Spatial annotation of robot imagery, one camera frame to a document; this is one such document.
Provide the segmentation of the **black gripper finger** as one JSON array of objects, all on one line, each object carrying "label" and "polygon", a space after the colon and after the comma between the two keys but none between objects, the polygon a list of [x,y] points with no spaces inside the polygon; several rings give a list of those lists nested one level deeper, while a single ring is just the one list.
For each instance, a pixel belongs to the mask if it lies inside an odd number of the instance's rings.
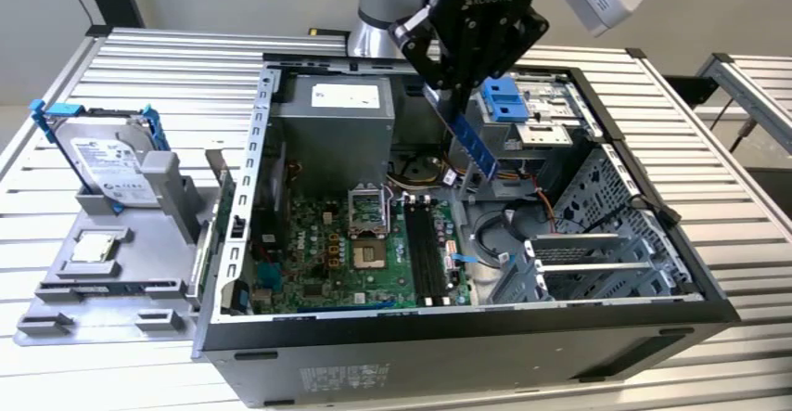
[{"label": "black gripper finger", "polygon": [[389,27],[394,43],[430,88],[442,109],[463,109],[474,88],[474,52],[481,23],[434,5]]},{"label": "black gripper finger", "polygon": [[533,9],[513,11],[487,27],[474,67],[474,81],[499,78],[550,28],[549,20]]}]

